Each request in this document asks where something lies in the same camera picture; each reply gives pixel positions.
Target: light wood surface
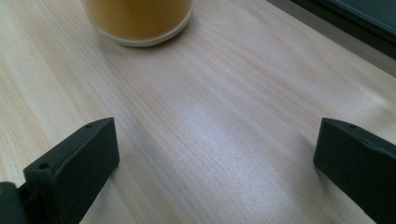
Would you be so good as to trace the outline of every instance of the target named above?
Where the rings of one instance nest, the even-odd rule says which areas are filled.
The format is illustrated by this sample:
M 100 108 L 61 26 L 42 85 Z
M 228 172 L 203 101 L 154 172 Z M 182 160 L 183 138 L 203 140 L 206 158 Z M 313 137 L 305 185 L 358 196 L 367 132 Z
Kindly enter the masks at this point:
M 373 223 L 312 159 L 323 117 L 396 144 L 390 75 L 261 0 L 196 0 L 149 49 L 78 0 L 2 0 L 0 180 L 114 117 L 120 167 L 82 223 Z

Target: wood grain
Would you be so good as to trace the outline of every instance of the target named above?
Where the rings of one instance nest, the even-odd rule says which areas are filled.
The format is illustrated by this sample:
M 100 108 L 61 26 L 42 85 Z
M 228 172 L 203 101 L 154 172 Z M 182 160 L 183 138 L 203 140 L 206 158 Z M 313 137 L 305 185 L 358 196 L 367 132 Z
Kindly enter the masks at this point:
M 78 0 L 3 0 L 0 27 L 0 180 L 114 117 L 120 168 L 82 223 L 373 223 L 312 159 L 323 117 L 396 144 L 396 79 L 268 2 L 196 0 L 149 49 Z

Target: black plastic part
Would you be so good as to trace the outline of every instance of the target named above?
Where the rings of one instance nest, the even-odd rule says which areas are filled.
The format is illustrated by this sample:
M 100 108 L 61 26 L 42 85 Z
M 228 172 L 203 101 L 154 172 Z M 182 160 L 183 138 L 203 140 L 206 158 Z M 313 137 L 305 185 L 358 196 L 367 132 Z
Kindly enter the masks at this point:
M 18 193 L 1 183 L 7 191 L 0 194 L 0 222 L 22 214 L 25 221 L 9 223 L 79 223 L 119 162 L 114 119 L 85 125 L 23 170 Z M 10 204 L 13 212 L 5 209 Z
M 323 119 L 314 164 L 377 223 L 396 223 L 396 146 L 357 127 Z
M 395 0 L 291 0 L 396 59 Z

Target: screw hole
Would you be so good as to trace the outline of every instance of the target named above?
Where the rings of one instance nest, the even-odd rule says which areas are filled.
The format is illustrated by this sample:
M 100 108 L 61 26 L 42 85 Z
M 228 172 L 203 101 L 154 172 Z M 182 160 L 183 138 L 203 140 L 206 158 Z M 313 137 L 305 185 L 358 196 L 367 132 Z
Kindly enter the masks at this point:
M 50 165 L 48 163 L 43 163 L 40 166 L 38 166 L 38 169 L 45 170 L 45 169 L 47 169 L 49 167 L 50 167 Z

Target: glass jar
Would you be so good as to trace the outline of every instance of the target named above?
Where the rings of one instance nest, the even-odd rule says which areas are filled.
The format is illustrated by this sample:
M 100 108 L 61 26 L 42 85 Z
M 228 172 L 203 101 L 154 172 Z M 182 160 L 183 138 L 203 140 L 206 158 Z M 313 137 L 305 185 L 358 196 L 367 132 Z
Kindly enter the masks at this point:
M 102 35 L 133 47 L 159 44 L 189 22 L 193 0 L 82 0 Z

